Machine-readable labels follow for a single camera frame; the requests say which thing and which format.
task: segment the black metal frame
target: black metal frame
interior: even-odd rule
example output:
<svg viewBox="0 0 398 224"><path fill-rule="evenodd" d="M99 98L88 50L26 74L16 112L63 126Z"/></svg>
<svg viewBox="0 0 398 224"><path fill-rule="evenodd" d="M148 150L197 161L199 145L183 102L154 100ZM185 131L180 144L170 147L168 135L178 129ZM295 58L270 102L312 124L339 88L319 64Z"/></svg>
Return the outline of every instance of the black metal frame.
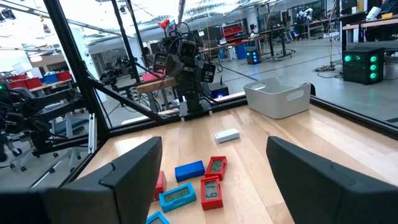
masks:
<svg viewBox="0 0 398 224"><path fill-rule="evenodd" d="M65 18L65 15L62 11L62 7L60 5L59 0L44 0L44 3L47 7L47 10L49 12L50 18L52 19L52 22L54 24L54 28L57 31L60 39L60 43L63 46L63 49L65 51L65 56L68 59L68 62L70 64L70 68L72 69L72 72L76 78L77 84L80 87L80 91L82 94L82 97L86 99L87 102L87 110L90 113L95 113L96 119L97 119L97 128L98 128L98 139L100 139L100 143L98 144L98 149L95 150L94 153L89 154L88 157L78 166L77 169L75 169L66 179L63 181L63 184L67 184L77 178L77 176L80 174L80 172L86 167L86 165L91 161L92 158L96 155L96 153L99 151L101 146L105 144L105 142L109 138L113 138L116 136L120 136L123 134L128 134L134 131L140 131L143 129L147 128L153 128L156 126L161 126L164 124L169 124L173 122L180 121L179 115L178 114L169 114L167 116L159 116L158 114L155 114L151 111L148 111L145 108L140 107L137 105L134 101L127 99L120 95L118 92L111 90L107 87L105 87L102 83L96 81L93 77L91 77L90 73L86 71L84 61L82 61L80 54L78 53L78 49L75 43L75 40L72 36L72 32L68 26L67 20ZM127 3L129 6L131 6L131 3L129 0L127 0ZM113 4L114 10L115 10L115 15L116 17L118 16L119 9L117 7L117 4ZM131 13L131 16L135 23L135 17L134 13ZM122 22L119 23L121 26L121 30L123 29L123 24ZM137 34L139 34L138 27L135 26ZM124 37L123 39L126 38L126 33L122 31L122 36ZM148 119L144 119L138 122L130 123L130 124L125 124L113 128L108 128L106 124L106 120L104 117L104 114L101 110L100 104L98 100L95 97L95 91L99 90L102 91L103 93L113 97L116 100L119 100L121 103L130 106L131 108L137 110L138 112L142 113L143 115L147 116ZM242 106L246 105L246 96L239 96L230 100L225 100L219 103L218 105L214 106L212 108L213 112L217 111L222 111L222 110L227 110L230 108L234 108L237 106ZM324 108L328 111L331 111L333 113L336 113L340 116L343 116L344 118L347 118L351 121L354 121L356 123L359 123L360 125L363 125L369 129L372 129L374 131L377 131L381 134L385 134L386 136L389 136L394 139L398 139L398 129L393 127L392 125L388 125L387 123L380 122L374 118L369 118L366 116L363 116L361 114L355 113L354 111L347 110L345 108L342 108L338 105L334 105L332 103L329 103L327 101L321 100L315 96L311 96L311 104L319 106L321 108ZM62 143L63 145L61 146L56 146L54 150L60 150L63 148L67 147L73 147L77 145L81 145L83 142L87 143L88 142L88 136L87 135L82 135L82 136L77 136L75 138L70 139L69 141L65 141Z"/></svg>

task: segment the white plastic bin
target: white plastic bin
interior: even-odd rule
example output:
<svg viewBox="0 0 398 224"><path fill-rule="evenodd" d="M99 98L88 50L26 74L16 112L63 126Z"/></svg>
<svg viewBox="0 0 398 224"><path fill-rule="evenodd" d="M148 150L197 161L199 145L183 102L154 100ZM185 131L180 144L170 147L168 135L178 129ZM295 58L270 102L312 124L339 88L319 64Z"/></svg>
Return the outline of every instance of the white plastic bin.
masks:
<svg viewBox="0 0 398 224"><path fill-rule="evenodd" d="M310 106L311 83L284 85L278 77L270 77L243 88L249 107L274 119L292 116Z"/></svg>

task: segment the green led light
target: green led light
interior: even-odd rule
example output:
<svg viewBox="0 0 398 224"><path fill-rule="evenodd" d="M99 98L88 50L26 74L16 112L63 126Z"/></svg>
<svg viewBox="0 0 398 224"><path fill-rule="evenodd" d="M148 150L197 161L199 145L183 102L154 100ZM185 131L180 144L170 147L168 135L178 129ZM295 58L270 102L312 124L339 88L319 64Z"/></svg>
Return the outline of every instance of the green led light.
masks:
<svg viewBox="0 0 398 224"><path fill-rule="evenodd" d="M377 65L371 65L371 71L375 71L377 69Z"/></svg>
<svg viewBox="0 0 398 224"><path fill-rule="evenodd" d="M372 73L371 74L371 79L375 79L377 77L377 74L376 73Z"/></svg>
<svg viewBox="0 0 398 224"><path fill-rule="evenodd" d="M377 55L373 55L371 57L371 62L377 62Z"/></svg>
<svg viewBox="0 0 398 224"><path fill-rule="evenodd" d="M350 56L350 55L345 56L345 57L344 57L344 60L345 60L346 62L349 62L349 61L351 60L351 56Z"/></svg>

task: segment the gray floor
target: gray floor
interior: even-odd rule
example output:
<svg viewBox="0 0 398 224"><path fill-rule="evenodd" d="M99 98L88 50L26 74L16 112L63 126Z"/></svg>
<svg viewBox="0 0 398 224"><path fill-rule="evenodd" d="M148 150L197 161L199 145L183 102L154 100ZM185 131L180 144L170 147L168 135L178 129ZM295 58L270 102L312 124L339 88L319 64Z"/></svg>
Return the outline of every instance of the gray floor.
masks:
<svg viewBox="0 0 398 224"><path fill-rule="evenodd" d="M263 60L262 63L257 65L248 65L245 60L225 62L223 63L224 70L216 75L215 82L219 82L222 76L223 82L228 86L231 94L244 91L243 86L245 84L267 77L277 76L282 83L289 85L311 82L317 89L317 96L324 100L383 121L396 118L396 111L398 111L396 86L398 85L398 80L392 79L398 77L396 72L398 68L386 68L385 78L389 80L373 85L344 82L342 78L319 77L317 72L314 72L314 69L329 64L328 44L329 41L323 39L292 42L287 47L296 50L296 53L293 53L292 58L283 58L281 62L266 62L266 60ZM341 58L338 49L336 46L332 47L332 60ZM333 76L341 70L341 65L337 65L335 71L325 72L321 75ZM129 84L132 84L132 80L129 77L118 80L119 86ZM168 100L172 101L173 98L169 95ZM157 101L159 104L163 103L160 98L157 98ZM142 116L131 108L122 108L118 101L110 97L107 97L104 107L113 126L120 125L124 120ZM88 114L77 113L74 116L87 118ZM51 154L46 154L40 158L30 158L26 164L26 172L21 172L19 169L11 170L8 167L0 169L0 178L2 180L0 181L0 189L29 187L49 168L49 164L54 160ZM5 162L0 164L0 167L7 165L7 162ZM59 163L56 170L54 174L48 174L36 187L56 186L61 183L69 174L70 166L68 160Z"/></svg>

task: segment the green light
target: green light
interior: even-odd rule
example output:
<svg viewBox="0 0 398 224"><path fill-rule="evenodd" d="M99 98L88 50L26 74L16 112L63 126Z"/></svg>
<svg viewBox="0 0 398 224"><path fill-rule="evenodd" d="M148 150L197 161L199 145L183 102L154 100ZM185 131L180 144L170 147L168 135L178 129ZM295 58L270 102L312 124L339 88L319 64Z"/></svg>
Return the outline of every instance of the green light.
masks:
<svg viewBox="0 0 398 224"><path fill-rule="evenodd" d="M346 62L349 62L349 61L351 60L351 56L350 56L350 55L345 56L345 57L344 57L344 60L345 60Z"/></svg>
<svg viewBox="0 0 398 224"><path fill-rule="evenodd" d="M371 74L371 79L375 79L377 77L377 74L376 73L372 73Z"/></svg>
<svg viewBox="0 0 398 224"><path fill-rule="evenodd" d="M376 55L373 55L371 57L371 62L377 62L377 56Z"/></svg>

